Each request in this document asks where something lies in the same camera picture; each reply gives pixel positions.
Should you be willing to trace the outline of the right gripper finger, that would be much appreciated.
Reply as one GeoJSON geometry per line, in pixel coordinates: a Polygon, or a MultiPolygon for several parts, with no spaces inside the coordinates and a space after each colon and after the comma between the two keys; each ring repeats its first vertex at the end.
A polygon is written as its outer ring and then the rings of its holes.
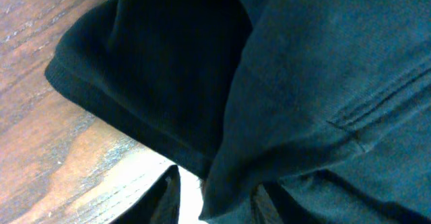
{"type": "Polygon", "coordinates": [[[180,174],[172,165],[111,224],[178,224],[179,208],[180,174]]]}

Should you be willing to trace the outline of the dark teal t-shirt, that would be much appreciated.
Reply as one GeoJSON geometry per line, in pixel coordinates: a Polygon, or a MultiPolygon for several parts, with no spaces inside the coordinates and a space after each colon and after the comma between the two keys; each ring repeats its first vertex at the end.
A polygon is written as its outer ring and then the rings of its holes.
{"type": "Polygon", "coordinates": [[[44,74],[198,176],[202,221],[430,222],[430,0],[108,0],[44,74]]]}

